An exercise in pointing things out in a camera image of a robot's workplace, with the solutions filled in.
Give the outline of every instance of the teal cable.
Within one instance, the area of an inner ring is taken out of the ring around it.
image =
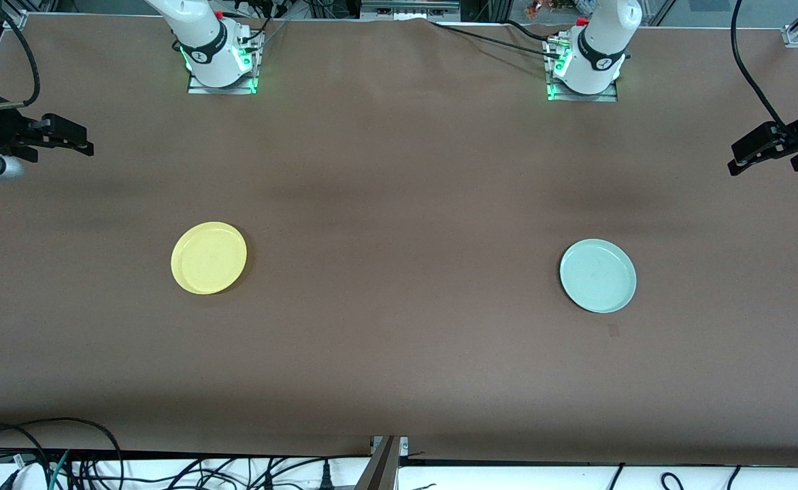
[[[51,474],[51,481],[48,481],[48,490],[54,490],[54,485],[57,484],[57,475],[60,474],[60,468],[66,462],[66,456],[69,456],[69,449],[66,450],[66,453],[63,453],[63,456],[60,456],[60,461],[57,462],[57,466],[54,468],[53,474]]]

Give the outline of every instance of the plate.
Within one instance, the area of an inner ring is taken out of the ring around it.
[[[172,251],[172,276],[187,291],[211,295],[233,285],[247,261],[247,244],[234,227],[210,221],[191,227]]]
[[[621,248],[591,238],[576,242],[559,266],[567,295],[577,305],[595,313],[613,313],[635,295],[635,266]]]

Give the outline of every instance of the yellow plate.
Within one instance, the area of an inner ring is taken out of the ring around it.
[[[191,293],[211,295],[241,276],[247,245],[237,229],[219,221],[191,227],[172,251],[172,276]]]

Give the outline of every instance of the light blue plate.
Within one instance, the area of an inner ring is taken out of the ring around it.
[[[581,308],[613,313],[629,304],[637,276],[621,248],[591,238],[571,245],[563,255],[559,276],[567,295]]]

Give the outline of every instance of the black band on robot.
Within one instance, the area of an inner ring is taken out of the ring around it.
[[[227,44],[227,26],[224,25],[223,22],[218,22],[220,24],[220,32],[218,32],[218,37],[215,37],[211,43],[206,44],[205,46],[200,46],[194,48],[192,46],[187,46],[187,44],[181,43],[181,49],[187,53],[187,58],[193,60],[194,63],[199,63],[200,65],[207,65],[212,62],[213,56],[224,48],[225,44]]]
[[[589,64],[592,65],[592,69],[595,71],[606,71],[619,61],[622,58],[622,54],[625,53],[625,48],[614,54],[604,54],[592,49],[592,46],[589,46],[589,43],[586,42],[586,28],[580,31],[580,36],[577,37],[577,48],[583,58],[589,60]]]

